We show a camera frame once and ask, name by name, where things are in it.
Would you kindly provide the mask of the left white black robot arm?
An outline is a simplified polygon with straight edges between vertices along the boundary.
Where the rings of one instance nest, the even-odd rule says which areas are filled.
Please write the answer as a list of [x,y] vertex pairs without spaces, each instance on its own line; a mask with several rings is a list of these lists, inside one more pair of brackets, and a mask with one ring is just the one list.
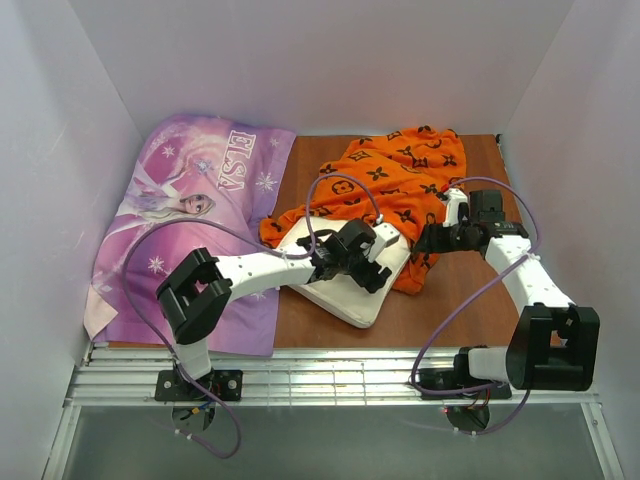
[[370,226],[355,219],[337,231],[312,231],[282,250],[220,257],[205,248],[192,250],[156,290],[173,333],[173,371],[194,390],[210,393],[201,382],[213,373],[206,338],[228,304],[264,290],[329,281],[338,275],[373,294],[391,277],[377,257],[399,238],[387,222]]

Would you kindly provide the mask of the cream white pillow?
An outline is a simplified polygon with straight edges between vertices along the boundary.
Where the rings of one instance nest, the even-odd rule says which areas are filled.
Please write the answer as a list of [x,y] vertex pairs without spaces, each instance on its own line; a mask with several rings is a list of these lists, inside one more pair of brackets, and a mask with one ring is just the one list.
[[392,270],[385,286],[374,294],[359,287],[349,276],[349,270],[359,261],[368,260],[366,254],[375,238],[374,226],[360,219],[347,221],[315,217],[298,220],[280,246],[307,248],[310,236],[314,235],[316,253],[330,264],[321,269],[322,277],[315,276],[309,283],[292,284],[290,288],[352,326],[361,329],[371,327],[409,259],[408,241],[400,233],[398,242],[384,249],[375,260]]

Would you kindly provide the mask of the orange black patterned pillowcase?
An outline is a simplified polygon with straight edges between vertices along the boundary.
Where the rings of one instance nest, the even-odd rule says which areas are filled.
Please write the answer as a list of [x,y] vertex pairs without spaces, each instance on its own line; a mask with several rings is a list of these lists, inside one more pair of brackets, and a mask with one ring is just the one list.
[[466,173],[463,142],[450,129],[440,133],[424,125],[364,137],[322,165],[310,214],[371,225],[379,208],[414,247],[426,225],[445,219],[437,193]]

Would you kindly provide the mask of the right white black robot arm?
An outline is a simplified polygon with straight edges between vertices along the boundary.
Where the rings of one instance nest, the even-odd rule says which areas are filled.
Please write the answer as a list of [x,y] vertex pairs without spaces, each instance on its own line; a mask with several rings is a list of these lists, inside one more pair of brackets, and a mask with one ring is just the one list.
[[438,196],[445,218],[429,223],[415,251],[479,253],[519,315],[506,347],[463,347],[445,370],[414,366],[410,383],[427,398],[455,398],[499,384],[518,390],[586,391],[593,382],[600,319],[554,283],[519,222],[507,219],[498,190]]

